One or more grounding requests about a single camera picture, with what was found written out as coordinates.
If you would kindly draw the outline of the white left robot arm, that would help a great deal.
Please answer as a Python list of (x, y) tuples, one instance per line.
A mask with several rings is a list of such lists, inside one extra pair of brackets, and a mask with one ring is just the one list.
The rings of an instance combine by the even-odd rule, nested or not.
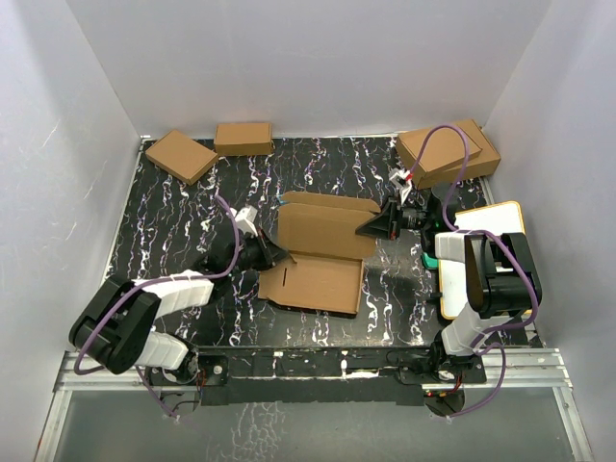
[(234, 273), (271, 270), (289, 257), (259, 229), (242, 233), (235, 243), (216, 244), (180, 273), (149, 280), (109, 276), (70, 329), (69, 342), (78, 349), (73, 370), (86, 375), (154, 368), (179, 384), (190, 383), (199, 369), (196, 350), (174, 334), (156, 331), (155, 321), (221, 298)]

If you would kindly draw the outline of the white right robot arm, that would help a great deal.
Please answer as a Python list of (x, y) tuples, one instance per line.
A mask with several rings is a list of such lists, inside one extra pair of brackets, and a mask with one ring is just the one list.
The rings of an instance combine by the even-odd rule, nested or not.
[(526, 235), (459, 228), (454, 224), (458, 210), (455, 187), (441, 183), (430, 189), (423, 206), (404, 205), (398, 193), (388, 196), (380, 211), (355, 230), (358, 236), (384, 240), (397, 239), (403, 229), (418, 231), (424, 253), (464, 266), (466, 302), (459, 315), (436, 335), (426, 353), (406, 363), (395, 361), (443, 382), (470, 369), (488, 350), (485, 342), (492, 333), (536, 309), (542, 297)]

